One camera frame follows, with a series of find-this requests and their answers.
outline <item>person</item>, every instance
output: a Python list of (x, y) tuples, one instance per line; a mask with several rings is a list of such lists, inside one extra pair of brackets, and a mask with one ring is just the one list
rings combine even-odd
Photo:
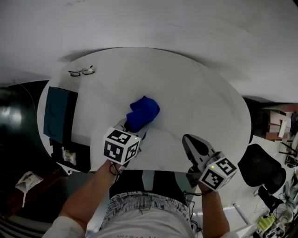
[[(110, 201), (101, 229), (93, 238), (165, 238), (190, 237), (190, 210), (178, 187), (174, 172), (155, 171), (153, 189), (145, 191), (142, 171), (122, 171), (107, 160), (95, 175), (65, 202), (58, 218), (44, 238), (82, 238), (95, 210), (110, 193)], [(199, 184), (203, 207), (203, 237), (234, 237), (229, 233), (218, 192)]]

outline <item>white round table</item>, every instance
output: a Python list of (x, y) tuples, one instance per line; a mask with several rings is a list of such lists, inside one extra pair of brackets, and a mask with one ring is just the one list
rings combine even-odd
[[(93, 66), (94, 74), (71, 77), (68, 71)], [(187, 172), (192, 166), (182, 136), (194, 134), (237, 164), (249, 143), (251, 119), (241, 95), (221, 76), (179, 54), (151, 48), (115, 48), (81, 57), (63, 67), (46, 85), (38, 104), (38, 130), (43, 134), (50, 86), (78, 92), (72, 138), (90, 146), (91, 170), (105, 161), (102, 137), (131, 112), (142, 96), (154, 99), (160, 113), (151, 124), (142, 152), (128, 169)]]

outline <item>person's hand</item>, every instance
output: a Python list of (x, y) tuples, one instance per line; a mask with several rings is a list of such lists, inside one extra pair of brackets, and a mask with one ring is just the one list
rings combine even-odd
[(210, 189), (209, 187), (207, 187), (205, 184), (202, 184), (201, 182), (199, 182), (198, 185), (202, 192), (207, 192)]

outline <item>yellow object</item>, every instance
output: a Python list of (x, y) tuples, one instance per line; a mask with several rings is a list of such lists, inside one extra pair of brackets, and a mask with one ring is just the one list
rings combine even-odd
[(275, 217), (274, 217), (273, 213), (271, 213), (270, 217), (268, 217), (268, 218), (260, 217), (257, 225), (263, 231), (266, 231), (272, 226), (274, 221), (275, 221)]

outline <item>floor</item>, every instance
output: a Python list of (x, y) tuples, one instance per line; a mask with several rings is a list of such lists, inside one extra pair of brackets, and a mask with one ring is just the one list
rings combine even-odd
[[(41, 88), (44, 87), (46, 84), (46, 81), (43, 83), (37, 82), (39, 85), (37, 86), (37, 90), (35, 86), (32, 84), (25, 84), (25, 89), (21, 86), (14, 86), (15, 88), (18, 87), (18, 89), (22, 90), (22, 97), (19, 98), (19, 101), (24, 101), (24, 98), (28, 98), (29, 94), (26, 91), (30, 91), (31, 93), (31, 99), (29, 98), (29, 101), (31, 104), (34, 105), (34, 108), (37, 108), (38, 98), (41, 93)], [(27, 127), (30, 129), (34, 127), (34, 125), (28, 124)], [(287, 171), (287, 180), (291, 180), (293, 176), (293, 169), (290, 169), (284, 165), (285, 155), (278, 153), (279, 150), (284, 150), (285, 147), (281, 145), (279, 142), (271, 142), (264, 140), (259, 137), (253, 137), (252, 143), (257, 143), (263, 147), (263, 149), (271, 155), (273, 158), (275, 158), (277, 161), (281, 163), (281, 165), (285, 168)], [(40, 141), (38, 138), (35, 140), (35, 145), (37, 147), (40, 147)], [(92, 173), (84, 174), (84, 173), (78, 173), (74, 172), (72, 175), (70, 175), (68, 178), (62, 180), (61, 184), (61, 191), (64, 194), (65, 199), (69, 197), (73, 192), (75, 192), (79, 187), (81, 187), (90, 177), (92, 177)], [(146, 190), (150, 190), (153, 184), (153, 171), (144, 171), (143, 173), (143, 182)], [(187, 182), (185, 173), (176, 173), (176, 180), (178, 185), (180, 186), (181, 190), (187, 190), (190, 191), (190, 186)], [(254, 197), (253, 193), (256, 190), (256, 188), (249, 187), (246, 185), (244, 180), (241, 177), (240, 172), (234, 176), (234, 178), (228, 183), (224, 188), (222, 188), (219, 193), (222, 199), (222, 204), (224, 207), (224, 210), (227, 214), (231, 229), (234, 230), (236, 228), (239, 228), (244, 225), (244, 222), (240, 219), (238, 214), (236, 213), (235, 209), (233, 208), (233, 204), (236, 203), (239, 208), (242, 210), (244, 215), (252, 222), (255, 223), (260, 215), (265, 214), (268, 209), (264, 205), (263, 201), (259, 199), (258, 196)], [(278, 197), (279, 194), (282, 192), (282, 188), (276, 192), (275, 196)], [(198, 221), (199, 224), (201, 224), (201, 198), (200, 197), (194, 197), (193, 201), (195, 202), (194, 206), (194, 215), (193, 218)], [(89, 231), (96, 231), (99, 229), (101, 221), (103, 219), (104, 213), (105, 213), (105, 204), (108, 202), (108, 195), (103, 201), (103, 204), (97, 209), (95, 212), (94, 217), (90, 221), (88, 225)]]

